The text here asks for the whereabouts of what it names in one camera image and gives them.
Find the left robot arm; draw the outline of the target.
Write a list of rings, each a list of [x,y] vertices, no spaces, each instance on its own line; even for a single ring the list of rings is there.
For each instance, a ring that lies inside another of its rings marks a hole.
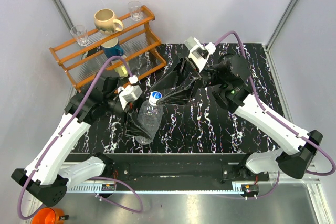
[[[52,207],[69,189],[93,177],[128,179],[130,164],[114,161],[102,153],[90,154],[72,167],[61,166],[78,140],[107,112],[121,118],[124,135],[148,136],[137,121],[136,110],[142,103],[138,78],[131,76],[129,81],[123,88],[118,77],[96,77],[89,87],[70,99],[58,127],[38,156],[26,168],[13,171],[11,178],[23,191]]]

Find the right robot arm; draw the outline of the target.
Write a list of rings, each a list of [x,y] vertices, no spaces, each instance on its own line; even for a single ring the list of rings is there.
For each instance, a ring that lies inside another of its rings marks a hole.
[[[192,59],[181,57],[150,90],[163,93],[160,104],[185,106],[198,89],[215,86],[213,97],[220,108],[252,123],[280,147],[246,154],[238,167],[239,176],[250,180],[262,172],[283,172],[301,179],[308,173],[322,134],[299,129],[261,102],[246,84],[249,77],[248,61],[241,55],[225,54],[217,64],[207,65],[202,71]]]

